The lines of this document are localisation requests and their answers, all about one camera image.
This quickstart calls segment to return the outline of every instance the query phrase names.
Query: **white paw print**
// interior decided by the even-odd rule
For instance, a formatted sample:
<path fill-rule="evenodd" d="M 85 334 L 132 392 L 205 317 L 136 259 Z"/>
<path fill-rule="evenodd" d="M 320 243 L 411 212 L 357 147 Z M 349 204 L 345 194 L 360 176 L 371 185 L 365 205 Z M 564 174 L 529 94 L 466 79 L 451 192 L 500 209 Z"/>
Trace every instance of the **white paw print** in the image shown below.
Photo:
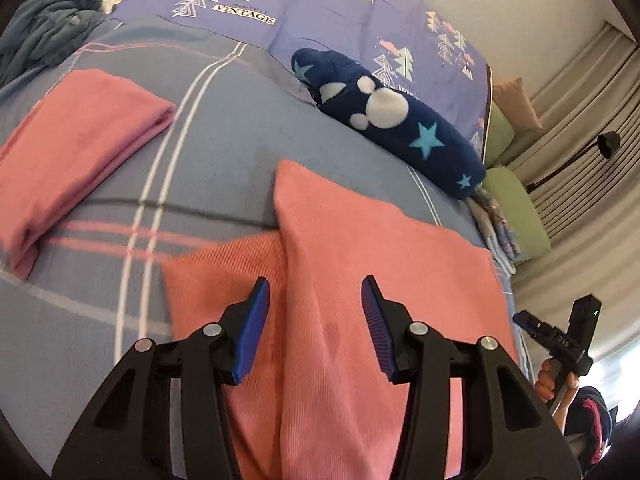
<path fill-rule="evenodd" d="M 349 119 L 356 130 L 366 130 L 369 123 L 377 128 L 393 128 L 406 119 L 409 103 L 401 94 L 389 88 L 376 90 L 375 81 L 365 75 L 358 79 L 357 85 L 362 93 L 370 94 L 370 97 L 366 114 L 353 114 Z"/>

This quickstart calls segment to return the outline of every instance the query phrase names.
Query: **white stripe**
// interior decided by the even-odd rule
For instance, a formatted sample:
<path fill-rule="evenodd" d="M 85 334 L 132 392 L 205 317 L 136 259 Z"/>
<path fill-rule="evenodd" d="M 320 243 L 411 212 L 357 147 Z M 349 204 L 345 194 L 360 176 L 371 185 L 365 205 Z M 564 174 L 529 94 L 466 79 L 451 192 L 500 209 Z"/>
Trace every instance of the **white stripe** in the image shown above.
<path fill-rule="evenodd" d="M 14 275 L 5 272 L 4 270 L 0 270 L 0 280 L 7 282 L 16 288 L 19 288 L 23 292 L 37 298 L 38 300 L 44 301 L 52 306 L 56 306 L 65 312 L 70 312 L 72 314 L 77 314 L 78 316 L 84 317 L 86 319 L 94 319 L 96 321 L 100 321 L 103 323 L 115 325 L 116 315 L 112 310 L 107 310 L 105 308 L 101 308 L 99 306 L 90 305 L 87 303 L 83 303 L 81 301 L 72 300 L 71 298 L 67 298 L 66 296 L 61 296 L 51 290 L 46 290 L 44 288 L 40 288 L 39 286 L 31 285 L 31 283 L 22 282 Z M 134 330 L 138 325 L 138 320 L 131 317 L 125 316 L 124 325 Z M 168 323 L 164 323 L 161 321 L 154 321 L 149 323 L 149 332 L 158 335 L 170 336 L 171 335 L 171 326 Z"/>
<path fill-rule="evenodd" d="M 427 196 L 427 200 L 429 200 L 429 203 L 431 204 L 431 208 L 433 209 L 433 212 L 436 215 L 436 223 L 437 223 L 437 225 L 441 226 L 442 225 L 442 221 L 440 220 L 440 215 L 438 214 L 438 209 L 436 208 L 436 205 L 433 203 L 433 200 L 431 199 L 431 195 L 429 194 L 429 190 L 424 185 L 424 181 L 422 180 L 422 178 L 420 177 L 418 172 L 414 168 L 412 168 L 412 170 L 414 170 L 415 176 L 418 179 L 418 185 L 424 190 L 424 193 Z"/>
<path fill-rule="evenodd" d="M 178 141 L 174 147 L 174 153 L 172 155 L 171 161 L 169 162 L 169 166 L 167 167 L 167 172 L 164 176 L 164 182 L 162 183 L 162 189 L 160 190 L 160 196 L 158 198 L 159 206 L 156 208 L 156 212 L 154 213 L 153 223 L 151 225 L 151 238 L 149 238 L 148 244 L 146 245 L 147 254 L 153 254 L 156 250 L 156 242 L 158 238 L 154 235 L 158 229 L 160 228 L 160 224 L 162 222 L 162 215 L 164 214 L 164 203 L 169 195 L 169 188 L 171 187 L 171 182 L 174 179 L 175 168 L 178 164 L 178 159 L 180 157 L 180 152 L 182 151 L 182 147 L 184 146 L 184 141 L 189 133 L 189 128 L 191 127 L 191 123 L 193 122 L 193 118 L 196 116 L 198 108 L 200 107 L 200 102 L 204 97 L 204 94 L 207 92 L 211 81 L 216 76 L 216 74 L 222 70 L 226 65 L 233 62 L 238 57 L 242 56 L 244 49 L 246 48 L 246 44 L 242 44 L 242 48 L 238 51 L 237 54 L 234 54 L 229 60 L 225 61 L 220 66 L 217 66 L 216 69 L 209 74 L 204 84 L 201 86 L 198 95 L 196 96 L 195 101 L 193 102 L 193 106 L 187 116 L 187 119 L 184 121 L 184 125 L 182 126 L 182 130 L 180 131 L 180 136 L 178 137 Z M 147 319 L 149 313 L 149 297 L 151 294 L 151 275 L 153 271 L 153 258 L 147 258 L 145 261 L 145 270 L 142 275 L 142 290 L 140 291 L 140 322 L 138 325 L 138 338 L 146 337 L 147 330 Z"/>
<path fill-rule="evenodd" d="M 418 176 L 417 171 L 415 171 L 414 168 L 412 168 L 408 164 L 406 165 L 406 168 L 409 170 L 409 174 L 411 175 L 411 178 L 414 180 L 415 185 L 418 187 L 418 190 L 420 191 L 422 198 L 426 202 L 427 207 L 429 208 L 429 211 L 431 211 L 431 216 L 433 217 L 433 221 L 436 223 L 436 225 L 441 226 L 442 224 L 440 222 L 440 217 L 438 216 L 438 213 L 436 212 L 436 209 L 433 206 L 433 202 L 431 202 L 431 197 L 429 197 L 429 194 L 427 193 L 426 188 L 421 185 L 422 181 L 420 180 L 420 176 Z"/>
<path fill-rule="evenodd" d="M 78 60 L 80 59 L 80 55 L 82 54 L 82 50 L 76 50 L 73 54 L 73 59 L 71 60 L 71 63 L 69 63 L 69 66 L 66 68 L 66 70 L 60 74 L 60 77 L 58 79 L 56 79 L 56 82 L 53 83 L 53 85 L 51 85 L 51 88 L 49 88 L 49 90 L 46 91 L 46 93 L 43 96 L 43 99 L 46 97 L 46 95 L 51 92 L 55 86 L 62 81 L 68 74 L 69 72 L 71 72 L 73 70 L 73 68 L 76 66 L 76 63 L 78 62 Z"/>
<path fill-rule="evenodd" d="M 136 230 L 138 227 L 140 227 L 140 223 L 142 222 L 142 216 L 145 211 L 145 205 L 143 202 L 149 196 L 151 187 L 156 177 L 156 173 L 158 172 L 160 161 L 162 160 L 162 156 L 164 155 L 164 152 L 169 143 L 169 140 L 174 134 L 175 125 L 177 124 L 178 119 L 180 118 L 180 115 L 184 111 L 184 107 L 186 106 L 187 101 L 191 97 L 191 94 L 193 93 L 197 84 L 200 82 L 202 77 L 206 74 L 207 70 L 209 70 L 213 66 L 216 66 L 222 63 L 223 61 L 225 61 L 225 59 L 228 59 L 229 57 L 233 56 L 236 53 L 236 50 L 238 49 L 239 45 L 240 43 L 236 44 L 236 47 L 231 51 L 231 53 L 227 54 L 223 59 L 219 59 L 213 63 L 208 64 L 206 67 L 204 67 L 200 71 L 200 73 L 196 76 L 196 78 L 193 80 L 186 94 L 182 98 L 182 101 L 178 106 L 178 110 L 175 113 L 174 122 L 171 124 L 171 127 L 169 127 L 169 131 L 164 136 L 164 139 L 162 139 L 162 143 L 160 144 L 160 146 L 158 147 L 158 151 L 156 152 L 156 158 L 151 164 L 151 168 L 149 168 L 149 171 L 146 175 L 145 185 L 142 189 L 142 193 L 139 198 L 139 202 L 141 202 L 141 204 L 136 209 L 136 213 L 133 219 L 133 224 L 131 225 L 132 232 L 131 232 L 131 236 L 129 237 L 129 241 L 127 243 L 128 251 L 133 250 L 136 246 L 136 241 L 138 240 L 138 233 L 136 232 Z M 115 323 L 116 332 L 115 332 L 115 338 L 113 342 L 113 363 L 114 364 L 116 364 L 122 357 L 122 333 L 124 330 L 124 319 L 125 319 L 125 312 L 127 308 L 127 294 L 129 291 L 129 279 L 131 274 L 132 261 L 133 261 L 132 257 L 128 255 L 125 257 L 124 262 L 122 264 L 122 275 L 120 277 L 120 290 L 118 293 L 118 306 L 116 309 L 116 323 Z"/>

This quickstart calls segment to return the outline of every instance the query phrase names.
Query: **blue gripper pad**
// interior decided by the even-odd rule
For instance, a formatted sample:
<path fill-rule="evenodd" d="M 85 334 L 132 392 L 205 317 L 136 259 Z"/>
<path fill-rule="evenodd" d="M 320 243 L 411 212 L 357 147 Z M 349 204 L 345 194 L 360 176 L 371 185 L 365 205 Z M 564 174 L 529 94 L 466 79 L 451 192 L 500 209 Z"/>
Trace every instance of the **blue gripper pad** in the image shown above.
<path fill-rule="evenodd" d="M 265 278 L 258 278 L 249 298 L 244 302 L 248 308 L 244 323 L 236 338 L 236 355 L 231 369 L 231 374 L 237 384 L 242 382 L 254 364 L 255 353 L 267 319 L 270 297 L 269 282 Z"/>
<path fill-rule="evenodd" d="M 382 311 L 382 302 L 385 300 L 373 276 L 367 276 L 362 280 L 360 297 L 380 369 L 386 374 L 389 381 L 393 382 L 398 374 L 396 346 Z"/>

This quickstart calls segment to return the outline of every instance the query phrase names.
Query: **pink towel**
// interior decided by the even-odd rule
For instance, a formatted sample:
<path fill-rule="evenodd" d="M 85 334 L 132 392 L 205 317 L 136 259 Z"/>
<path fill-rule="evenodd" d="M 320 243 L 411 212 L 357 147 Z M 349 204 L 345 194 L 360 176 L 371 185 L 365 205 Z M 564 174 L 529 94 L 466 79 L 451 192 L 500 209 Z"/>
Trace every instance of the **pink towel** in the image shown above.
<path fill-rule="evenodd" d="M 360 283 L 373 274 L 414 319 L 467 342 L 491 334 L 516 357 L 491 255 L 289 161 L 278 164 L 274 203 L 279 233 L 164 264 L 174 335 L 218 320 L 266 276 L 274 287 L 256 361 L 228 394 L 245 479 L 386 480 L 408 388 L 380 371 Z M 462 448 L 454 386 L 448 476 Z"/>
<path fill-rule="evenodd" d="M 174 119 L 175 105 L 101 70 L 73 70 L 0 148 L 0 248 L 21 279 L 35 243 Z"/>

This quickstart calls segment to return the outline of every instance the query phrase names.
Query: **star pattern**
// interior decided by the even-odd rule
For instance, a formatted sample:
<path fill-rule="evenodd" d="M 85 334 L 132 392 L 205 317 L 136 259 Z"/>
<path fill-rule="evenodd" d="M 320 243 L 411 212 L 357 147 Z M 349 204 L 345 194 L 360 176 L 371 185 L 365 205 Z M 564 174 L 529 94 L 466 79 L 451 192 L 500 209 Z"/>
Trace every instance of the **star pattern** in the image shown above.
<path fill-rule="evenodd" d="M 422 150 L 422 158 L 424 160 L 429 158 L 432 148 L 444 146 L 444 144 L 436 137 L 437 126 L 437 123 L 433 123 L 430 128 L 425 128 L 421 123 L 418 123 L 418 132 L 420 137 L 409 144 L 409 148 L 420 148 Z"/>
<path fill-rule="evenodd" d="M 463 173 L 462 178 L 458 181 L 458 184 L 460 184 L 460 189 L 471 187 L 471 177 Z"/>
<path fill-rule="evenodd" d="M 313 67 L 313 65 L 300 66 L 297 61 L 294 61 L 293 73 L 296 75 L 299 81 L 311 85 L 311 81 L 306 78 L 306 73 L 309 72 L 309 70 L 311 70 Z"/>

